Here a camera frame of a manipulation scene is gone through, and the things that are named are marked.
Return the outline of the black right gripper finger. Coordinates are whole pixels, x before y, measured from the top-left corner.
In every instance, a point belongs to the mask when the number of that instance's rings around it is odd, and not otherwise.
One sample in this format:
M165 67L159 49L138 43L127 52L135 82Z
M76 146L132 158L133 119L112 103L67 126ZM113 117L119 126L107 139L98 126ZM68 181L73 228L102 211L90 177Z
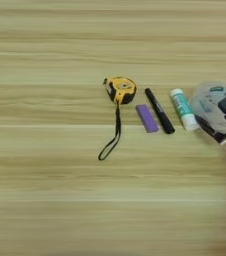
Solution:
M226 133L216 131L205 119L196 115L195 119L199 126L210 135L218 144L224 144L226 142Z

